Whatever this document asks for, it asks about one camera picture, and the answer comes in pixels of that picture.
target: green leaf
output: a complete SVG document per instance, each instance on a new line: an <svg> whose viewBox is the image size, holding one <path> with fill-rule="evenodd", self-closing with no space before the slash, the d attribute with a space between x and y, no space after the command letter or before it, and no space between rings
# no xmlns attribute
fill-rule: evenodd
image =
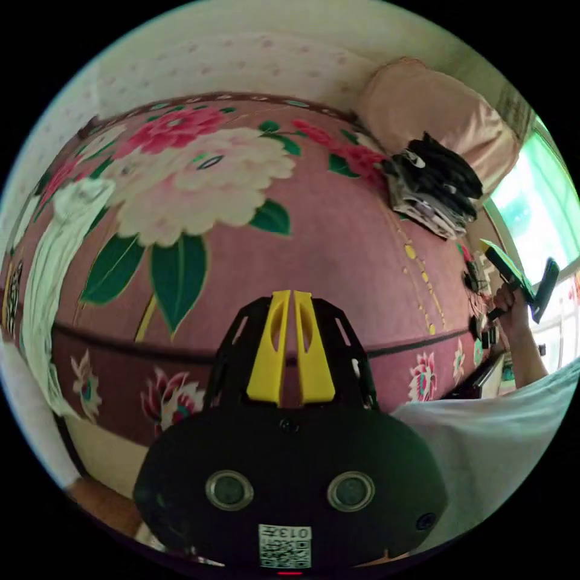
<svg viewBox="0 0 580 580"><path fill-rule="evenodd" d="M113 158L108 157L89 175L89 177L91 179L98 179L101 177L101 173L103 173L103 171L105 171L105 169L107 169L111 163L113 163Z"/></svg>
<svg viewBox="0 0 580 580"><path fill-rule="evenodd" d="M197 163L198 161L201 161L202 159L205 159L208 156L208 153L200 153L198 156L194 157L189 163L191 165L193 165L194 163Z"/></svg>
<svg viewBox="0 0 580 580"><path fill-rule="evenodd" d="M88 236L97 227L98 223L104 218L107 211L108 208L103 207L103 209L97 214L97 217L92 221L91 227L89 227L89 231L85 234L85 237Z"/></svg>
<svg viewBox="0 0 580 580"><path fill-rule="evenodd" d="M103 306L117 298L135 274L144 251L136 235L114 235L93 262L80 299Z"/></svg>
<svg viewBox="0 0 580 580"><path fill-rule="evenodd" d="M34 216L34 219L32 220L32 223L35 224L36 220L40 217L40 214L44 211L44 208L48 205L48 203L50 202L52 198L50 198L37 212L36 215Z"/></svg>
<svg viewBox="0 0 580 580"><path fill-rule="evenodd" d="M91 155L90 157L87 157L86 159L83 159L83 162L90 161L91 159L98 157L103 151L105 151L105 149L109 149L109 147L116 142L117 142L117 139L113 139L110 143L107 143L107 145L105 145L104 147L101 147L101 149L99 149L95 154Z"/></svg>
<svg viewBox="0 0 580 580"><path fill-rule="evenodd" d="M278 123L275 123L273 121L264 121L258 127L258 129L260 129L260 131L263 131L264 133L275 133L276 131L278 131L278 129L280 129L280 125L278 125Z"/></svg>
<svg viewBox="0 0 580 580"><path fill-rule="evenodd" d="M47 169L43 173L42 177L38 180L38 183L36 184L36 186L34 188L34 193L33 193L34 197L41 197L42 196L42 192L44 191L44 188L50 182L51 177L52 177L52 175Z"/></svg>
<svg viewBox="0 0 580 580"><path fill-rule="evenodd" d="M78 157L87 147L89 146L89 144L87 143L86 145L83 145L82 147L80 147L75 155L75 157Z"/></svg>
<svg viewBox="0 0 580 580"><path fill-rule="evenodd" d="M358 173L353 173L350 170L349 163L344 157L340 157L334 153L331 153L328 157L328 171L334 171L346 177L360 177Z"/></svg>
<svg viewBox="0 0 580 580"><path fill-rule="evenodd" d="M268 139L280 141L284 145L284 149L286 149L286 151L290 153L290 155L300 154L300 145L298 145L298 143L292 141L288 137L285 137L284 135L276 135L274 133L264 133L263 135L260 135L260 137L268 137Z"/></svg>
<svg viewBox="0 0 580 580"><path fill-rule="evenodd" d="M182 234L169 248L154 245L151 249L153 291L172 335L201 294L207 262L201 236Z"/></svg>
<svg viewBox="0 0 580 580"><path fill-rule="evenodd" d="M292 231L288 212L271 199L267 199L264 205L256 210L256 215L252 218L250 225L282 236L289 236Z"/></svg>
<svg viewBox="0 0 580 580"><path fill-rule="evenodd" d="M340 132L351 142L354 143L355 145L358 145L358 137L356 135L353 135L350 131L347 131L346 129L341 129Z"/></svg>

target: sticker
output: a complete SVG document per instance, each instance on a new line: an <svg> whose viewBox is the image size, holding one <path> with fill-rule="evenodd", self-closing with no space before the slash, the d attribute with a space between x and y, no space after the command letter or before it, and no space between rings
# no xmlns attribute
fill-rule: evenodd
<svg viewBox="0 0 580 580"><path fill-rule="evenodd" d="M307 526L258 527L260 565L264 568L310 568L312 528Z"/></svg>

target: window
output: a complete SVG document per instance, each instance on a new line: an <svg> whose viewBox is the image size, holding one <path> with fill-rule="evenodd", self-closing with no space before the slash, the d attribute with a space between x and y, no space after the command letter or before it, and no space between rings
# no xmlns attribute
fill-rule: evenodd
<svg viewBox="0 0 580 580"><path fill-rule="evenodd" d="M578 195L541 124L489 203L503 218L532 284L541 280L548 257L560 270L580 258Z"/></svg>
<svg viewBox="0 0 580 580"><path fill-rule="evenodd" d="M580 356L580 272L559 282L540 324L530 328L537 344L546 345L544 365L553 373Z"/></svg>

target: pillow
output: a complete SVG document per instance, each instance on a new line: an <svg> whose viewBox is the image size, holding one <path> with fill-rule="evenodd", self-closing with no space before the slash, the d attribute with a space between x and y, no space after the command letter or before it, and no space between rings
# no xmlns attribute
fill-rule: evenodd
<svg viewBox="0 0 580 580"><path fill-rule="evenodd" d="M484 194L518 159L515 134L480 94L417 59L404 57L378 69L355 112L389 155L426 131L469 163Z"/></svg>

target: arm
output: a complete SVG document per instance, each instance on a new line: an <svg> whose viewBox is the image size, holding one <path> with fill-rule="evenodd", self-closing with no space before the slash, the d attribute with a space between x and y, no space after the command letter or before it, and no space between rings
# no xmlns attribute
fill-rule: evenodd
<svg viewBox="0 0 580 580"><path fill-rule="evenodd" d="M528 307L522 291L518 289L512 293L504 284L497 291L494 302L505 311L499 320L512 354L516 388L525 387L547 376L548 372L530 330Z"/></svg>
<svg viewBox="0 0 580 580"><path fill-rule="evenodd" d="M509 344L514 365L515 388L525 387L547 376L548 372L530 329L522 332L517 340L510 340Z"/></svg>

